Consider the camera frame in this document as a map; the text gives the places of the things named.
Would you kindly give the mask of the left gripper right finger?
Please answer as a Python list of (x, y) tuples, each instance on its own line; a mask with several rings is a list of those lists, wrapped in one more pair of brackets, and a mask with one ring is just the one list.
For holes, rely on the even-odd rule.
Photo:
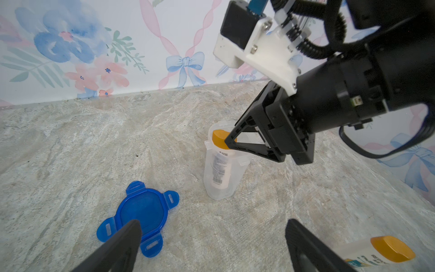
[(298, 220), (290, 219), (285, 239), (296, 272), (353, 272), (354, 269)]

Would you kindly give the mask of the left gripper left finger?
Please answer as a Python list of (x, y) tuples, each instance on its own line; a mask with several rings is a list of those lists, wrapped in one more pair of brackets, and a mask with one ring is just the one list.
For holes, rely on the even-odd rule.
[(141, 237), (139, 221), (132, 220), (73, 271), (131, 272), (137, 258)]

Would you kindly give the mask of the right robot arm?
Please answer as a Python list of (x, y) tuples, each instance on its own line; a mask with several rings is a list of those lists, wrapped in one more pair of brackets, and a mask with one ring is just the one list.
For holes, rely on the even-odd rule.
[(231, 68), (248, 64), (269, 78), (225, 139), (232, 150), (298, 165), (314, 158), (315, 135), (339, 129), (342, 141), (371, 159), (344, 127), (362, 129), (376, 116), (416, 104), (428, 108), (416, 146), (435, 132), (435, 4), (348, 1), (357, 29), (374, 33), (347, 43), (341, 1), (231, 1), (214, 55)]

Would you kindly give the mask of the clear plastic container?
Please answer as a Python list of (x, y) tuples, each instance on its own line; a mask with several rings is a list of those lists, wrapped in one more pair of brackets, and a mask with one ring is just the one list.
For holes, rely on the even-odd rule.
[(221, 200), (231, 197), (236, 191), (252, 154), (223, 148), (225, 139), (236, 121), (219, 121), (209, 128), (206, 146), (206, 161), (203, 183), (209, 197)]

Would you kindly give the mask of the blue container lid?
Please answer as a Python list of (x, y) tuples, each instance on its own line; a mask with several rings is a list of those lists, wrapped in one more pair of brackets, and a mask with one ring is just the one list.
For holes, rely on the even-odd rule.
[(168, 213), (180, 201), (176, 191), (164, 193), (147, 188), (141, 181), (134, 181), (126, 189), (126, 197), (120, 203), (115, 216), (106, 219), (97, 229), (101, 242), (108, 241), (124, 225), (132, 220), (140, 224), (140, 250), (147, 258), (157, 256), (163, 248), (163, 229)]

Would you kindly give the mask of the white bottle orange cap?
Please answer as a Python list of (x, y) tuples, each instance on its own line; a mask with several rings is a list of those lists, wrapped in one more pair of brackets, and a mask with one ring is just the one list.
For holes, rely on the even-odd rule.
[(213, 157), (212, 185), (218, 189), (226, 189), (229, 186), (231, 178), (232, 158), (235, 156), (235, 151), (230, 150), (224, 140), (230, 133), (219, 129), (212, 133), (212, 142), (217, 147), (217, 153)]
[(393, 236), (354, 241), (334, 248), (333, 252), (353, 268), (399, 264), (416, 257), (407, 244)]

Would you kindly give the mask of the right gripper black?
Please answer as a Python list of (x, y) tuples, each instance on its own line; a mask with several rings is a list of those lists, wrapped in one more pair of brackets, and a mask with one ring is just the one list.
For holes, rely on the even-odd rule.
[[(264, 143), (254, 143), (255, 134)], [(224, 140), (231, 150), (256, 155), (273, 162), (282, 163), (290, 156), (297, 165), (314, 161), (315, 135), (302, 125), (286, 91), (269, 81), (260, 94), (240, 117), (234, 131)]]

